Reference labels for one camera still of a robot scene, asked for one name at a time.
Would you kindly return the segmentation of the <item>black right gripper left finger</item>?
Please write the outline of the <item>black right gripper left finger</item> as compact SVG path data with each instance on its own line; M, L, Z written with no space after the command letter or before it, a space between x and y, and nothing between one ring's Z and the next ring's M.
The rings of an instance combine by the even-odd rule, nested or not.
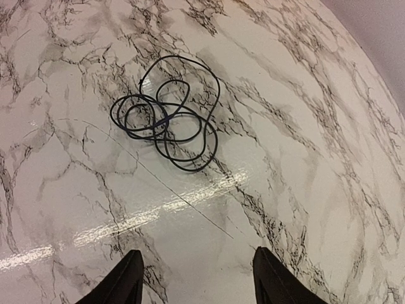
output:
M142 303L144 261L139 250L130 250L108 275L77 304Z

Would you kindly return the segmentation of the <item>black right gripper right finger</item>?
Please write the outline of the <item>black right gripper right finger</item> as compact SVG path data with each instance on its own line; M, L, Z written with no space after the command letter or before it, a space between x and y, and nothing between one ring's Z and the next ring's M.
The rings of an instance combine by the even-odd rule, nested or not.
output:
M257 303L326 304L306 288L268 248L258 247L253 258Z

